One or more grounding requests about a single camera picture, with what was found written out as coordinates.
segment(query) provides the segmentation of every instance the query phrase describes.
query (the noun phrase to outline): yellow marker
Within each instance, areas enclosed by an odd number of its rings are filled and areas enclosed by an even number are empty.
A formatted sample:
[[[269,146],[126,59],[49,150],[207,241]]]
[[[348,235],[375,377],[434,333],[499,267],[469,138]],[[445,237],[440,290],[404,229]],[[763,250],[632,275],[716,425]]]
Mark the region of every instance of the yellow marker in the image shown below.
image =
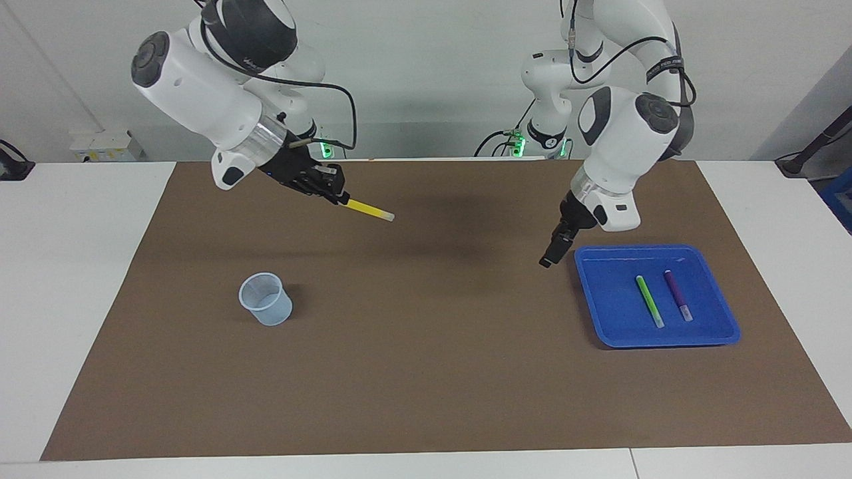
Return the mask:
[[[346,205],[350,210],[360,211],[365,215],[375,216],[376,218],[382,218],[385,221],[392,222],[396,215],[394,213],[388,213],[387,211],[382,211],[376,208],[375,206],[365,205],[360,201],[355,201],[354,199],[350,199]]]

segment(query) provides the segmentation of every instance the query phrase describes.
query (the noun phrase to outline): green marker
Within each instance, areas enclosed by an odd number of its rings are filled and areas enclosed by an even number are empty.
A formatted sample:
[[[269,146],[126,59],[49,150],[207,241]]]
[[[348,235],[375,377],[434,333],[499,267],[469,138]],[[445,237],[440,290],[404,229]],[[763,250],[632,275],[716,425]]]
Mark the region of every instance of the green marker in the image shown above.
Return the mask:
[[[653,297],[651,296],[651,291],[648,289],[648,285],[645,284],[645,278],[637,276],[636,283],[639,285],[639,291],[642,292],[642,297],[645,298],[645,304],[648,305],[648,310],[651,311],[653,323],[657,325],[658,328],[665,327],[663,317],[659,315],[657,304],[653,301]]]

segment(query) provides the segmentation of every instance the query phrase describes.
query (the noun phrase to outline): purple marker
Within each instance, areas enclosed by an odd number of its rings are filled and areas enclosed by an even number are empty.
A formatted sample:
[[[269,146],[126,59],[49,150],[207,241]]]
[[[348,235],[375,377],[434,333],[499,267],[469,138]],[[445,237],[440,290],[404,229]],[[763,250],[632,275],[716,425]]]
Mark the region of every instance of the purple marker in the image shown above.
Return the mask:
[[[667,269],[663,272],[663,277],[665,278],[665,282],[669,285],[671,295],[675,297],[675,304],[677,304],[677,307],[681,310],[681,315],[683,315],[683,319],[691,321],[692,314],[689,312],[689,306],[687,306],[687,300],[683,297],[683,293],[681,293],[681,288],[677,287],[675,275],[671,273],[670,269]]]

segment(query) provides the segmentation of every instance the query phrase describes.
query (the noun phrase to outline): marker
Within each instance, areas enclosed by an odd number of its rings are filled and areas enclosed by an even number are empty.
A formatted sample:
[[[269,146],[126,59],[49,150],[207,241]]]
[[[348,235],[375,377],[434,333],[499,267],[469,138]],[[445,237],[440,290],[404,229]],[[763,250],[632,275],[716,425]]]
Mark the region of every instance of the marker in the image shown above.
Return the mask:
[[[387,211],[379,210],[375,206],[365,205],[364,203],[361,203],[360,201],[355,201],[354,199],[350,199],[346,205],[344,205],[343,203],[341,203],[341,205],[346,206],[350,210],[355,210],[364,213],[365,215],[381,218],[386,222],[392,222],[396,218],[396,215],[394,213],[388,213]]]
[[[657,309],[657,303],[653,301],[653,297],[651,297],[651,291],[648,290],[648,285],[645,284],[645,278],[641,276],[636,277],[636,283],[639,285],[639,291],[642,292],[642,297],[645,298],[645,304],[648,306],[648,311],[651,311],[651,316],[653,317],[653,323],[657,325],[658,328],[665,327],[665,323],[663,322],[663,317],[659,315],[659,309]]]
[[[677,287],[675,275],[671,272],[670,269],[667,269],[663,272],[663,277],[665,278],[665,282],[669,285],[671,295],[675,298],[675,304],[677,304],[677,307],[681,310],[681,315],[683,315],[683,319],[686,321],[691,321],[692,313],[689,312],[689,306],[687,306],[687,300],[683,297],[683,293],[681,293],[681,288]]]

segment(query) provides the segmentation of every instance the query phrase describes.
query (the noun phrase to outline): white table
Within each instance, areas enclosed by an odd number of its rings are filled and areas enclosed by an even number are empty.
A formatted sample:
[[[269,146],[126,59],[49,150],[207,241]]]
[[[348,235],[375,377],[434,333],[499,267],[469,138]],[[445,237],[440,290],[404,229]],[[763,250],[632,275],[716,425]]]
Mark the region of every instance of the white table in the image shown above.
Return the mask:
[[[849,477],[852,444],[37,463],[173,168],[40,164],[0,183],[0,477]],[[700,168],[852,423],[852,238],[771,163]]]

